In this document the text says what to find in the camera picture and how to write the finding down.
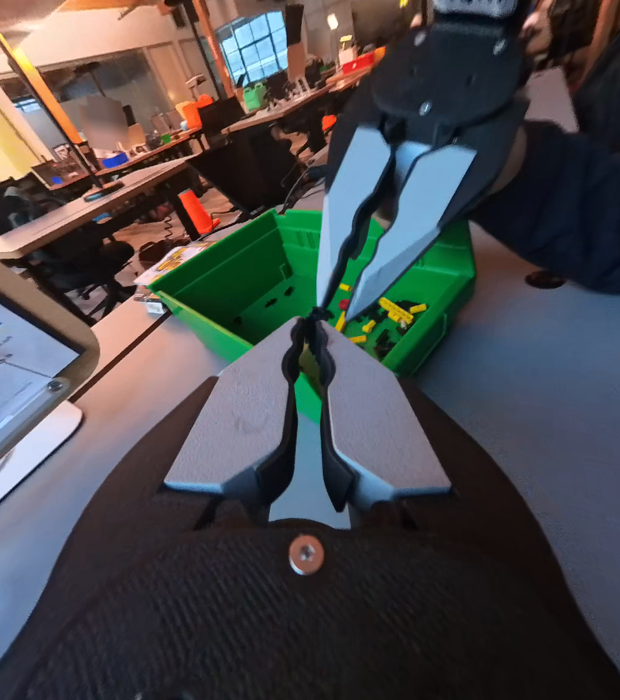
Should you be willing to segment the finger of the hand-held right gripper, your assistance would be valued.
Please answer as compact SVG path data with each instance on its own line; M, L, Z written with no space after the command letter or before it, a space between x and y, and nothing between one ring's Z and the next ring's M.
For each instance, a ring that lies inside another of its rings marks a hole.
M374 255L361 271L348 320L364 312L420 258L436 240L440 223L476 151L463 145L433 148L404 142L396 151L395 182L400 185L393 222L378 239Z
M349 259L364 247L360 238L383 197L391 147L372 126L359 126L352 136L323 202L316 269L316 306L328 308Z

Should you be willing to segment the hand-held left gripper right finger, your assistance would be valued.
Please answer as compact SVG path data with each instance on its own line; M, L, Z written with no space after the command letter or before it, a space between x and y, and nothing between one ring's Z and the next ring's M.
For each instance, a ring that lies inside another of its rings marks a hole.
M393 372L323 320L314 324L314 356L323 479L335 511L449 493L451 480Z

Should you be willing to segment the pile of lego pieces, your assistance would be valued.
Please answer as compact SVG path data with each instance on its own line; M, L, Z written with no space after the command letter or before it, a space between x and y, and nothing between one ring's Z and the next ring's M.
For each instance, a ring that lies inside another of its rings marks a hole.
M248 302L234 311L229 327L236 335L254 344L279 328L294 316L307 317L314 309L311 280L306 277L283 282L261 298ZM381 298L354 320L347 320L349 286L341 284L324 319L332 328L347 337L377 360L384 362L397 344L416 327L416 322L428 310L426 304L410 301L394 302Z

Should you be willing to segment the black lego tread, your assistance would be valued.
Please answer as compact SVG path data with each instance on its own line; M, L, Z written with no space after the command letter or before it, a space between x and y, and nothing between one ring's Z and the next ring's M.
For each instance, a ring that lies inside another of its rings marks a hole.
M318 396L324 395L332 373L323 321L322 313L317 310L313 310L309 316L302 319L303 342L298 358L299 372L305 376Z

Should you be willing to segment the green plastic bin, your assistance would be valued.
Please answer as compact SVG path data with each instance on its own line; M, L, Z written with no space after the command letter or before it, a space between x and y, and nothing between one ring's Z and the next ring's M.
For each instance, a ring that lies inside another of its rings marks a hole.
M150 288L211 351L229 363L316 301L322 214L267 212L154 281ZM404 328L379 302L344 324L342 305L382 227L371 222L361 256L349 261L328 321L398 377L410 377L444 341L474 292L476 266L467 224L440 234L384 298L410 312Z

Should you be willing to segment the person's right forearm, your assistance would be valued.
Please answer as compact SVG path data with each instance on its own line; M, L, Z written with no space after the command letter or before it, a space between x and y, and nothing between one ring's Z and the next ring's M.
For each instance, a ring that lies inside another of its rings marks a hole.
M620 295L620 153L553 122L525 122L522 170L469 219L530 264Z

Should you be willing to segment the person's right hand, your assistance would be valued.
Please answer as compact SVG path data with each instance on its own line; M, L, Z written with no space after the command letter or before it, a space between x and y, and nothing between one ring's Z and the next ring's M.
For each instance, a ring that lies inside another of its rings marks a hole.
M508 154L507 161L504 163L502 170L499 172L491 188L488 191L488 197L497 195L502 190L513 183L517 175L524 166L528 148L528 133L527 122L518 127L514 143Z

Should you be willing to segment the large black panel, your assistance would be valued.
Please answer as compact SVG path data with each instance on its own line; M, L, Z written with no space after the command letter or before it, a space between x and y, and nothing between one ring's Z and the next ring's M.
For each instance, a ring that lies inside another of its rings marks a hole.
M282 205L304 173L304 164L291 147L291 140L276 125L258 125L230 133L187 164L237 210L253 218Z

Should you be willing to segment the orange traffic cone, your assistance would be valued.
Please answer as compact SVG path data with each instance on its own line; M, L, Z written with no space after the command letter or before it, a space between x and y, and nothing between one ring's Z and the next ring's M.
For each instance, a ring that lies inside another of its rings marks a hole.
M180 192L178 198L199 235L210 234L217 228L220 219L213 217L206 210L200 199L191 189Z

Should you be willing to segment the orange crate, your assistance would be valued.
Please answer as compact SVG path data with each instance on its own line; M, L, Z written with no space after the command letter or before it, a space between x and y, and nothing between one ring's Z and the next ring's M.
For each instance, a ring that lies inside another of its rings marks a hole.
M213 98L208 94L202 94L200 98L194 101L184 101L177 104L176 109L179 111L182 120L186 122L185 130L198 131L202 129L200 110L213 103Z

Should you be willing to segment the large paned window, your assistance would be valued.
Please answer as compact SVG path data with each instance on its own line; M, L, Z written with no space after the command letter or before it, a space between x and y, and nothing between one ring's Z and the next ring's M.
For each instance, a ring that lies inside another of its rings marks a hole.
M235 83L243 79L243 86L253 85L288 68L285 17L281 11L240 18L215 33Z

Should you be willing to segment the wooden document stand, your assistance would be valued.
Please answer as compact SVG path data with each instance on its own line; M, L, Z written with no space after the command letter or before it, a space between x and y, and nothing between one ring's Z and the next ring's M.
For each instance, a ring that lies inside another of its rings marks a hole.
M0 459L69 397L95 369L99 345L94 332L58 302L0 263L0 297L22 316L81 348L80 355L11 419L0 425Z

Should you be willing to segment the white stand base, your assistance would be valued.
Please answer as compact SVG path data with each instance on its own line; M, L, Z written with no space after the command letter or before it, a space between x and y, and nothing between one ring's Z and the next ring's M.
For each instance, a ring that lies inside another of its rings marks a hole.
M0 459L0 502L78 431L83 411L62 402Z

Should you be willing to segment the black swivel office chair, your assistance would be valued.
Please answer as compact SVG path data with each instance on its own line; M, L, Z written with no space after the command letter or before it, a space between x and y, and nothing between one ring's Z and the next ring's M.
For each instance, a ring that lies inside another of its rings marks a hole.
M20 186L6 188L3 202L12 229L65 205L59 197L38 195ZM133 286L123 286L115 278L133 255L131 245L105 240L98 225L89 223L28 254L21 263L28 266L30 273L39 272L61 293L78 293L88 299L88 290L103 288L105 299L89 312L89 316L96 311L107 316L135 291Z

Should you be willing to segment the black pole stand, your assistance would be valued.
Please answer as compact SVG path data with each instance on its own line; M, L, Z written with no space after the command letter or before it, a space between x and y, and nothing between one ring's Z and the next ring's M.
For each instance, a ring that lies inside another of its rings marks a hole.
M45 111L52 125L56 127L60 135L66 140L71 153L79 162L79 165L85 172L92 184L92 188L83 195L83 199L87 203L96 202L100 199L114 194L124 187L122 182L114 181L111 183L102 183L97 176L98 167L93 169L90 162L82 152L81 145L85 141L79 135L75 126L71 123L69 117L62 109L60 103L56 100L52 91L43 81L39 71L31 64L28 57L22 51L14 51L6 38L0 32L0 50L6 57L11 69L20 77L25 86L28 88L34 100Z

